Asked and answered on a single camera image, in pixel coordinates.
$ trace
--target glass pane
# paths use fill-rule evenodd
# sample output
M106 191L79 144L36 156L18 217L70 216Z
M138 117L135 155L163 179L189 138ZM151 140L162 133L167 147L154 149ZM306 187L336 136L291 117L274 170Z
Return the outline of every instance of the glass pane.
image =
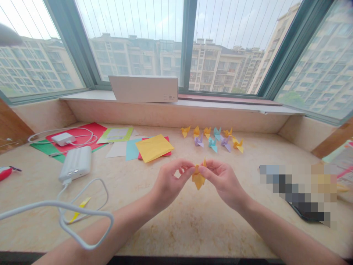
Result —
M342 119L353 109L353 7L337 0L276 101Z
M199 0L189 90L257 94L300 3Z
M0 89L8 98L84 87L43 0L2 0L0 23L23 40L0 47Z
M75 0L100 77L180 78L183 0Z

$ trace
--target purple origami crane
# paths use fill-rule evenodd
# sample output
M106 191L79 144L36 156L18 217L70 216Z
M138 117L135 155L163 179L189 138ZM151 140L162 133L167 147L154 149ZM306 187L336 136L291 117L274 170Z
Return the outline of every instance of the purple origami crane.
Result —
M230 140L231 136L228 136L227 138L224 138L221 136L221 146L224 146L227 148L227 150L230 152L231 151L231 146L228 144L228 141Z
M203 142L202 142L202 139L203 139L203 134L201 133L201 137L200 138L198 138L198 137L195 137L195 145L196 146L202 146L203 147Z

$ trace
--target paper crane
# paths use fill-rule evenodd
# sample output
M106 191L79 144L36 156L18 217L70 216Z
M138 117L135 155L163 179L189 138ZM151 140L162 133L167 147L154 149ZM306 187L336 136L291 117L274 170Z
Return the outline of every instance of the paper crane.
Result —
M212 148L216 153L218 153L218 149L216 146L216 140L212 140L211 137L208 139L208 147Z
M224 146L225 148L227 148L227 150L230 152L231 151L231 146L228 144L228 141L230 140L231 136L228 136L227 138L224 138L223 136L221 136L221 146Z
M194 139L195 139L195 137L199 137L199 135L200 135L200 129L199 129L199 126L197 126L194 129Z
M206 158L203 162L203 166L206 167ZM196 165L195 168L196 170L192 175L192 182L195 182L197 190L200 190L206 179L199 172L199 165Z
M224 137L228 137L228 136L232 136L232 137L233 137L233 135L232 135L232 133L233 133L233 127L231 128L230 131L225 130L225 131L223 131L223 132L224 132Z
M243 139L239 143L238 140L235 137L233 137L233 147L238 148L239 151L241 151L241 153L244 153Z
M202 139L203 139L203 135L202 135L202 134L201 134L201 137L200 137L200 138L195 137L195 138L194 138L195 145L196 145L196 146L202 146L202 147L203 147Z
M203 130L203 134L206 136L207 139L209 139L210 136L211 136L211 127L210 127L210 128L207 128L207 127L206 127L206 128Z
M191 125L188 128L181 128L181 132L183 133L184 138L186 138L186 136L188 135L188 132L190 131L190 127Z
M222 127L221 127L219 130L217 130L216 127L213 129L214 137L215 137L218 141L221 140L221 130L222 130Z

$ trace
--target countertop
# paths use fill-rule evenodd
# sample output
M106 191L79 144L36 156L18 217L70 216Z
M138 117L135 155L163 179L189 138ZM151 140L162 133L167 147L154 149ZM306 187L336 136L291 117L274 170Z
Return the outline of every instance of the countertop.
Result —
M76 123L70 127L80 126ZM118 125L102 124L106 127ZM186 158L194 163L218 159L232 165L241 185L252 198L294 224L343 258L351 257L353 249L353 209L343 201L337 203L337 229L321 223L306 223L288 203L259 183L259 165L316 164L315 156L275 134L234 132L238 140L244 139L244 154L232 149L229 153L218 144L218 153L205 145L195 147L192 131L186 139L179 128L134 128L145 136L162 133L169 136L175 147L172 155L145 164L142 160L125 161L125 157L105 158L111 145L92 153L92 170L87 176L74 180L62 196L70 201L91 180L102 178L109 191L104 211L114 211L150 191L161 165ZM0 156L0 166L15 166L23 170L0 182L1 212L29 203L56 199L62 186L58 176L62 163L27 145ZM97 182L78 200L91 197L89 209L105 201L104 191ZM70 227L79 231L99 217L89 217ZM54 207L37 208L0 221L0 251L47 252L67 239L58 224L58 210ZM197 191L191 179L177 199L163 212L146 223L117 255L125 256L183 256L276 258L252 227L218 196L213 185L206 180Z

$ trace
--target sky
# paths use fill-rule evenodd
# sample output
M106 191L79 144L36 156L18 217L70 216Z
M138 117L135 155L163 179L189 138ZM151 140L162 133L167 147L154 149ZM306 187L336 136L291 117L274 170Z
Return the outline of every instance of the sky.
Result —
M127 38L182 41L183 0L75 0L89 38L108 32ZM210 38L265 49L278 17L300 0L198 0L194 40ZM43 0L1 0L0 23L21 36L59 38Z

